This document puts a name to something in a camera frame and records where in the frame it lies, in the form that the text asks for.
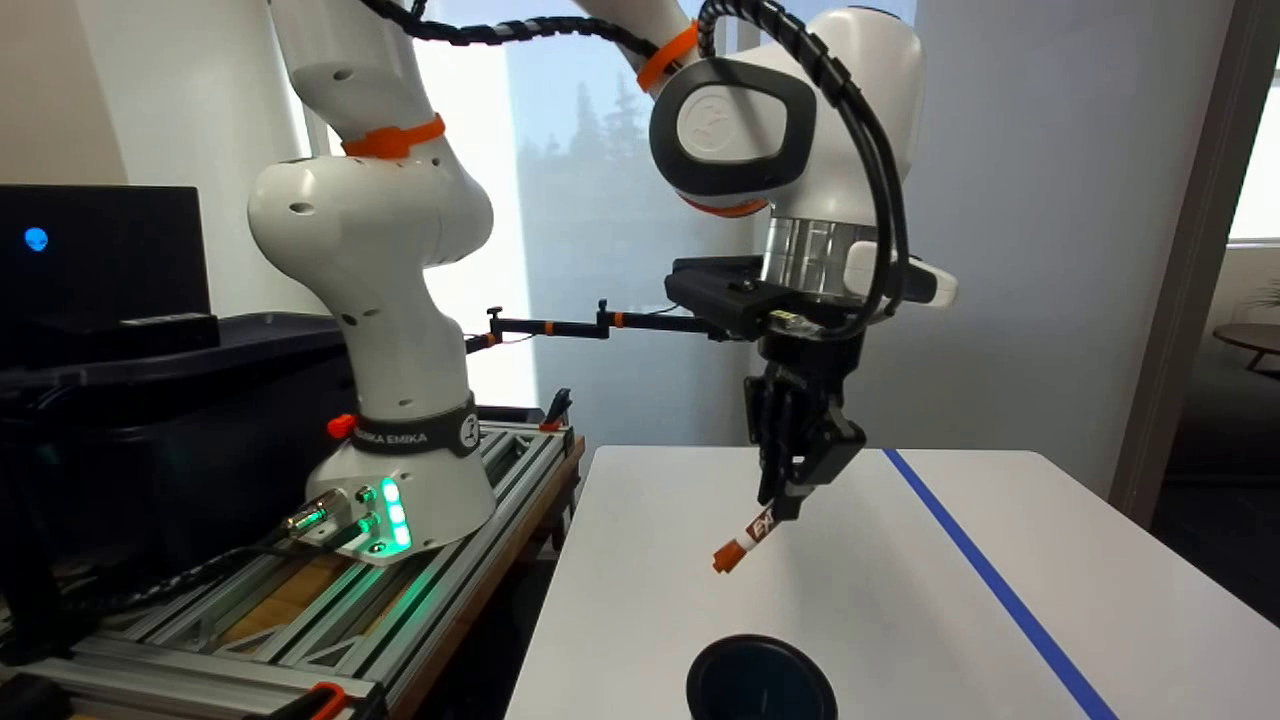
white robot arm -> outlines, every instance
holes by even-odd
[[[772,209],[764,257],[676,259],[668,297],[731,338],[762,339],[768,370],[747,380],[764,511],[717,554],[728,572],[778,522],[795,522],[813,487],[865,448],[846,419],[846,375],[865,327],[897,307],[951,306],[956,282],[907,257],[899,171],[918,109],[919,41],[872,9],[817,24],[778,0],[710,0],[747,16],[778,44],[711,56],[684,41],[671,0],[579,0],[592,16],[659,44],[640,63],[657,95],[654,157],[680,198],[717,218]]]
[[[433,113],[410,38],[361,0],[271,0],[297,95],[350,157],[277,164],[249,220],[340,321],[361,419],[312,472],[305,531],[367,564],[453,544],[493,511],[459,327],[424,268],[489,239],[493,209]]]
[[[676,306],[723,338],[762,339],[768,362],[747,380],[762,538],[801,517],[806,496],[862,452],[865,433],[842,409],[865,327],[897,302],[949,306],[956,293],[904,243],[897,176],[907,169],[919,41],[865,9],[828,13],[806,33],[772,0],[711,0],[705,22],[762,13],[751,22],[784,38],[723,61],[676,0],[579,5],[596,33],[610,24],[602,38],[628,41],[640,89],[657,95],[664,179],[717,218],[772,209],[764,257],[676,259],[668,277]],[[405,33],[430,29],[419,16],[398,0],[277,0],[271,16],[297,94],[350,148],[268,169],[252,198],[261,249],[345,321],[361,387],[358,435],[318,467],[302,522],[390,564],[459,539],[493,511],[468,456],[466,339],[419,282],[419,268],[479,249],[493,214],[414,68]]]

black object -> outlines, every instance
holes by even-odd
[[[747,433],[762,448],[762,491],[778,522],[795,522],[817,484],[831,484],[870,435],[842,418],[846,375],[856,371],[865,338],[784,338],[772,312],[846,324],[846,307],[826,307],[801,293],[762,286],[762,257],[676,259],[668,297],[696,321],[735,339],[762,339],[768,370],[747,375]]]
[[[757,339],[768,312],[789,307],[795,293],[762,286],[762,257],[680,257],[668,277],[668,302],[723,338]]]
[[[0,715],[67,720],[74,699],[67,699],[67,693],[60,693],[55,684],[50,684],[40,677],[14,677],[10,684],[0,684]]]
[[[546,433],[555,433],[565,419],[568,419],[568,409],[571,409],[571,391],[561,387],[542,419]]]
[[[512,572],[499,582],[499,589],[468,629],[468,641],[458,648],[424,706],[414,712],[417,720],[508,715],[508,699],[516,693],[519,663],[528,661],[523,652],[552,575],[552,562],[512,564]]]
[[[113,595],[268,538],[345,409],[345,339],[321,316],[236,316],[203,352],[0,371],[10,652],[67,629],[55,567],[92,567]]]
[[[780,148],[772,157],[735,159],[735,164],[701,159],[696,148],[687,148],[687,137],[680,137],[680,122],[687,113],[711,113],[717,123],[735,122],[735,109],[705,106],[710,102],[705,94],[711,89],[780,102],[784,109]],[[705,61],[676,71],[657,95],[649,117],[649,148],[664,179],[687,198],[762,198],[762,191],[789,189],[806,171],[807,148],[813,148],[813,123],[817,123],[817,95],[806,79],[772,68],[757,68],[757,63]]]
[[[475,405],[459,405],[424,419],[372,419],[361,418],[351,444],[367,456],[417,456],[449,448],[453,456],[472,456],[479,448]]]
[[[577,338],[577,339],[610,339],[617,327],[645,327],[645,331],[705,331],[711,339],[723,339],[717,324],[693,321],[693,316],[657,316],[657,312],[612,312],[610,302],[596,306],[596,321],[512,321],[504,307],[489,307],[489,331],[468,338],[468,352],[484,352],[508,339],[508,331],[519,338]]]
[[[0,189],[0,370],[214,346],[198,189]]]
[[[516,405],[475,405],[475,418],[489,424],[542,424],[542,409],[516,409]]]
[[[361,699],[351,720],[390,720],[390,715],[393,715],[390,689],[372,684],[372,693]]]
[[[687,670],[693,720],[836,720],[828,677],[793,645],[772,636],[728,636]]]
[[[846,375],[856,370],[865,339],[813,346],[768,338],[764,375],[747,375],[747,433],[762,448],[762,504],[778,522],[795,522],[817,484],[831,484],[870,444],[846,409]]]
[[[443,44],[523,44],[537,38],[606,38],[632,56],[654,56],[657,49],[645,38],[632,38],[619,24],[606,24],[596,16],[523,16],[523,22],[504,22],[504,24],[435,24],[430,22],[430,5],[417,0],[414,9],[399,9],[398,0],[366,0],[377,16],[393,22],[405,29],[405,38],[417,41],[443,41]]]

robotic end effector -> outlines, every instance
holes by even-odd
[[[870,9],[836,9],[806,29],[772,0],[711,0],[701,33],[721,16],[743,16],[778,44],[717,56],[705,41],[701,56],[659,79],[649,140],[687,206],[717,218],[772,206],[764,257],[676,259],[668,277],[676,306],[723,338],[762,339],[768,362],[747,380],[764,511],[717,554],[728,572],[865,448],[865,433],[842,412],[865,327],[899,302],[949,306],[956,282],[914,259],[904,232],[918,33]]]

